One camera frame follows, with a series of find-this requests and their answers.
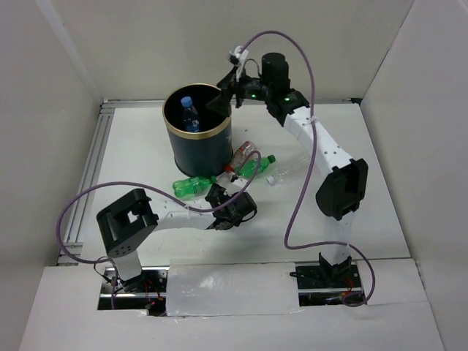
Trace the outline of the blue label water bottle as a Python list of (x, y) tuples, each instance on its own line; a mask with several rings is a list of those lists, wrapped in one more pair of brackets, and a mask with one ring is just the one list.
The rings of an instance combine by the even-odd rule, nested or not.
[(200, 131), (200, 119), (191, 97), (181, 99), (183, 108), (183, 121), (187, 132), (198, 133)]

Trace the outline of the green bottle with cap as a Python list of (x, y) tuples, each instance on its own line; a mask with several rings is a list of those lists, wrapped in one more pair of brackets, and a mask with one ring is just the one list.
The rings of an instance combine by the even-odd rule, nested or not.
[(272, 155), (268, 155), (266, 157), (262, 157), (260, 160), (260, 166), (257, 168), (257, 157), (253, 157), (248, 162), (244, 164), (244, 166), (238, 166), (235, 169), (235, 173), (243, 178), (250, 179), (254, 175), (254, 171), (257, 169), (255, 173), (256, 176), (266, 171), (270, 165), (272, 165), (276, 161), (276, 157)]

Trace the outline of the clear crushed plastic bottle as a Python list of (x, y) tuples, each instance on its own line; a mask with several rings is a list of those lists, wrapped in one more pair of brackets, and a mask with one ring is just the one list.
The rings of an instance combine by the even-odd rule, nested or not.
[(267, 176), (269, 186), (286, 184), (295, 181), (307, 173), (311, 161), (310, 156), (298, 156), (281, 164), (278, 164)]

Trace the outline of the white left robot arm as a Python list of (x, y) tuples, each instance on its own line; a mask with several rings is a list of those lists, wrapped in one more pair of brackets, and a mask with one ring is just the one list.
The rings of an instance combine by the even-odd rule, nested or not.
[(151, 207), (151, 198), (137, 188), (120, 197), (97, 214), (97, 223), (107, 256), (118, 273), (125, 292), (139, 290), (148, 276), (142, 269), (137, 248), (157, 230), (193, 228), (229, 230), (255, 216), (257, 204), (250, 194), (229, 196), (218, 184), (199, 200), (179, 205), (160, 200)]

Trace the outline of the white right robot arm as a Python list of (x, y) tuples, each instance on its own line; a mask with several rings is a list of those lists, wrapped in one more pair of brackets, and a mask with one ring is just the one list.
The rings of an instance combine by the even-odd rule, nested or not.
[(351, 265), (347, 248), (350, 223), (365, 196), (369, 166), (364, 159), (349, 155), (314, 117), (304, 95), (291, 88), (284, 55), (266, 53), (256, 78), (246, 74), (247, 56), (240, 48), (229, 54), (233, 68), (217, 83), (220, 93), (206, 107), (227, 117), (232, 100), (236, 107), (246, 99), (264, 102), (269, 114), (311, 154), (314, 167), (323, 177), (315, 199), (325, 215), (331, 242), (331, 250), (319, 254), (319, 278), (324, 285), (334, 287)]

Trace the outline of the dark bin with gold rim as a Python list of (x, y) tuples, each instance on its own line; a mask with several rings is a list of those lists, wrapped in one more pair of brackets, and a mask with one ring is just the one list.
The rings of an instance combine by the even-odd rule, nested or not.
[[(178, 169), (187, 176), (218, 176), (233, 157), (231, 117), (205, 108), (219, 95), (206, 83), (175, 90), (164, 102), (162, 115)], [(184, 129), (181, 99), (191, 97), (200, 117), (200, 132)]]

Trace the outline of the red label crushed bottle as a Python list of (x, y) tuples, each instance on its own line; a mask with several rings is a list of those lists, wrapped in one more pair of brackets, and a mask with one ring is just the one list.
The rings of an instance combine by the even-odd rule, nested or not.
[(224, 167), (225, 172), (234, 173), (235, 169), (243, 164), (248, 155), (257, 150), (257, 146), (252, 141), (245, 141), (233, 154), (233, 158)]

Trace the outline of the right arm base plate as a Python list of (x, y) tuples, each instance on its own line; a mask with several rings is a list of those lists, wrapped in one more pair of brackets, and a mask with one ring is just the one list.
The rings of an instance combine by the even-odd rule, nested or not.
[(361, 305), (366, 297), (351, 256), (331, 265), (319, 254), (318, 263), (295, 265), (289, 275), (296, 281), (300, 307)]

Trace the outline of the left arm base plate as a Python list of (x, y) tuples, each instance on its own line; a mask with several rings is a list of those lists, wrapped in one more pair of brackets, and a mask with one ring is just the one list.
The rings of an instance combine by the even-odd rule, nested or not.
[(102, 278), (97, 309), (142, 310), (148, 316), (165, 317), (169, 267), (143, 267), (143, 275), (133, 282), (116, 279), (115, 269), (106, 267)]

